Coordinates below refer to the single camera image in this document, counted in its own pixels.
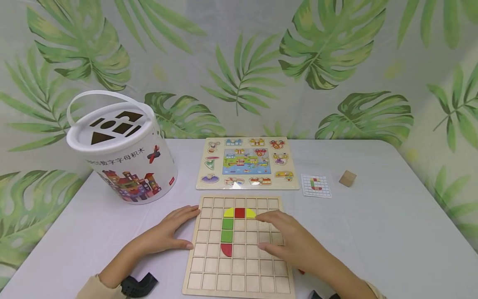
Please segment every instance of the small wooden cube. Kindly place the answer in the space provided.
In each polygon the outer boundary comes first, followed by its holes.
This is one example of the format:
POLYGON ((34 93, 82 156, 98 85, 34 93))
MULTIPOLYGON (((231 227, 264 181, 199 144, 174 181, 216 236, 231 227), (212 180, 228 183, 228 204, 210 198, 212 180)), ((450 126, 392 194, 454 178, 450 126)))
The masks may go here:
POLYGON ((346 170, 338 182, 344 186, 350 187, 352 186, 355 177, 357 177, 356 174, 353 174, 350 171, 346 170))

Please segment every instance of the sleeve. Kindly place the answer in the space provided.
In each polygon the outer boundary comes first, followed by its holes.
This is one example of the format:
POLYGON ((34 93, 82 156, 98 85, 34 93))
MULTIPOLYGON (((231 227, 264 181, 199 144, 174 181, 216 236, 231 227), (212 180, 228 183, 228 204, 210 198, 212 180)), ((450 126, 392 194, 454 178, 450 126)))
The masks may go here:
POLYGON ((372 292, 375 294, 375 296, 377 297, 377 299, 387 299, 387 297, 385 297, 384 295, 382 295, 380 293, 380 291, 371 283, 369 283, 368 281, 365 281, 367 283, 367 285, 369 286, 369 288, 372 290, 372 292))
POLYGON ((108 288, 95 275, 88 279, 76 299, 126 299, 126 296, 121 293, 121 286, 108 288))

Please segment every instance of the child's hand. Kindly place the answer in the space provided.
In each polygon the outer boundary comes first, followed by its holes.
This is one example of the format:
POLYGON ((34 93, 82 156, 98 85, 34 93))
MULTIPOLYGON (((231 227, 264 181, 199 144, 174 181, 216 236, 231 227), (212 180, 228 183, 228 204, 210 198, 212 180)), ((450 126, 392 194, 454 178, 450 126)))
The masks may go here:
POLYGON ((199 206, 185 206, 172 211, 159 224, 148 229, 134 240, 131 246, 143 255, 154 254, 168 249, 193 249, 187 240, 174 238, 176 230, 186 221, 199 215, 199 206))
POLYGON ((285 246, 260 243, 258 247, 305 272, 316 273, 332 255, 294 217, 281 211, 259 214, 256 219, 272 223, 284 236, 285 246))

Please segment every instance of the bucket lid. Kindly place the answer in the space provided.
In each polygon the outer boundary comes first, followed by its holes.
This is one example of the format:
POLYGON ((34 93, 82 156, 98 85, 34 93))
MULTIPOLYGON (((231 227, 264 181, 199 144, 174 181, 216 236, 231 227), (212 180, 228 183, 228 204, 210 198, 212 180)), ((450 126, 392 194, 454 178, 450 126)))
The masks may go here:
MULTIPOLYGON (((101 90, 101 94, 111 95, 104 90, 101 90)), ((84 95, 86 94, 79 94, 74 100, 84 95)), ((76 123, 71 119, 73 124, 66 141, 71 148, 84 154, 103 155, 115 152, 138 142, 150 132, 155 122, 151 121, 151 114, 151 107, 136 101, 108 105, 83 116, 76 123)))

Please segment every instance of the white plastic bucket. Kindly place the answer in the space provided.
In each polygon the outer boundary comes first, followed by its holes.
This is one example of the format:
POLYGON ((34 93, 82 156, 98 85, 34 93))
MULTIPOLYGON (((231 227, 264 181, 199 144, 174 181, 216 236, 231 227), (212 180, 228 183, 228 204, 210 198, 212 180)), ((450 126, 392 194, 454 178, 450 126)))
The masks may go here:
POLYGON ((149 203, 173 187, 177 168, 148 105, 116 92, 92 90, 73 98, 66 118, 71 126, 68 145, 126 202, 149 203), (70 107, 88 95, 108 95, 126 102, 97 109, 75 123, 70 107))

